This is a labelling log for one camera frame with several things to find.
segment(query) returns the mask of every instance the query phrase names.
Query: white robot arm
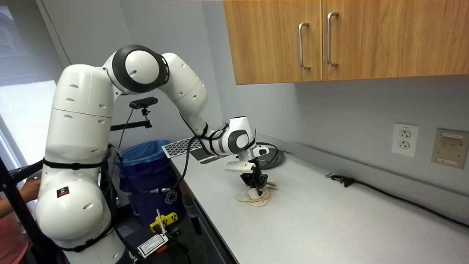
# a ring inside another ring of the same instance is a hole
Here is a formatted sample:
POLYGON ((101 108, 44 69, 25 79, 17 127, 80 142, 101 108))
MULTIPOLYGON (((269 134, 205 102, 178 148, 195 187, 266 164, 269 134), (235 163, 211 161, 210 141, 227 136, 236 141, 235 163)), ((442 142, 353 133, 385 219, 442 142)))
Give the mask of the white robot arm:
POLYGON ((65 251, 71 264, 129 261, 111 229, 98 174, 108 151, 115 99, 156 88, 177 106, 207 153, 238 155, 240 161, 230 163, 228 171, 244 172, 243 180, 252 187, 261 188, 266 181, 255 157, 268 148, 256 146, 247 118, 235 117, 223 129, 210 130, 200 117, 208 100, 206 88, 176 54, 129 45, 102 67, 68 66, 53 99, 36 215, 43 233, 65 251))

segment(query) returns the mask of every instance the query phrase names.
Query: cloth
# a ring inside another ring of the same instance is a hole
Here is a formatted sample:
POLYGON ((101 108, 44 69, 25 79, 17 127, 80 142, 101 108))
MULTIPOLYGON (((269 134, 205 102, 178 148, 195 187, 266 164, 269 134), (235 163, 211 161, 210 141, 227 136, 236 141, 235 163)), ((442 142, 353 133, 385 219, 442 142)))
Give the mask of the cloth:
POLYGON ((20 263, 28 246, 28 239, 21 232, 13 213, 0 219, 0 264, 20 263))
POLYGON ((262 189, 262 194, 259 196, 256 188, 251 188, 242 194, 236 196, 236 199, 240 202, 246 202, 252 206, 265 206, 272 199, 271 190, 277 190, 279 186, 277 182, 267 182, 265 187, 262 189))

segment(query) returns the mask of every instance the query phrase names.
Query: yellow object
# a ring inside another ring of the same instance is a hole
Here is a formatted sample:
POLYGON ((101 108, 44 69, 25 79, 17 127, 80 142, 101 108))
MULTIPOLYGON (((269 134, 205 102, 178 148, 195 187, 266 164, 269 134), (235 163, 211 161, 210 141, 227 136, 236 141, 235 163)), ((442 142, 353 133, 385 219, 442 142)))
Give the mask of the yellow object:
MULTIPOLYGON (((168 226, 168 225, 170 225, 171 223, 173 223, 177 220, 177 214, 176 213, 170 213, 167 216, 162 215, 161 219, 163 221, 164 226, 168 226)), ((155 222, 150 224, 150 229, 153 233, 156 233, 156 231, 153 229, 155 226, 158 226, 161 229, 159 217, 156 217, 155 222)))

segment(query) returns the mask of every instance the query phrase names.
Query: white towel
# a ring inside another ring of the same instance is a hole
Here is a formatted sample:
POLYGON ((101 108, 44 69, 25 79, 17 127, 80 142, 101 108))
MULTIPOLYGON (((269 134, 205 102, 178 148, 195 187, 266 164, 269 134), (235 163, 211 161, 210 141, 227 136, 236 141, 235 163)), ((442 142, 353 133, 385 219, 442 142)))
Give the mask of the white towel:
POLYGON ((262 194, 259 196, 256 188, 249 189, 242 194, 236 196, 236 199, 240 202, 247 202, 248 205, 252 206, 265 206, 272 199, 270 189, 277 190, 279 186, 277 182, 267 182, 265 187, 262 188, 262 194))

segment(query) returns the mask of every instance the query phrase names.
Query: recycling symbol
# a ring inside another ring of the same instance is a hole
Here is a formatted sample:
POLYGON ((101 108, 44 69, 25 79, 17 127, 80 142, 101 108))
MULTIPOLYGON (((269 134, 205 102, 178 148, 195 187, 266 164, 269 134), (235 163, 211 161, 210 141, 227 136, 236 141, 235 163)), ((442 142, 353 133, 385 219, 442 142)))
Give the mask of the recycling symbol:
POLYGON ((165 203, 172 204, 177 200, 177 192, 175 190, 171 190, 166 194, 165 203))

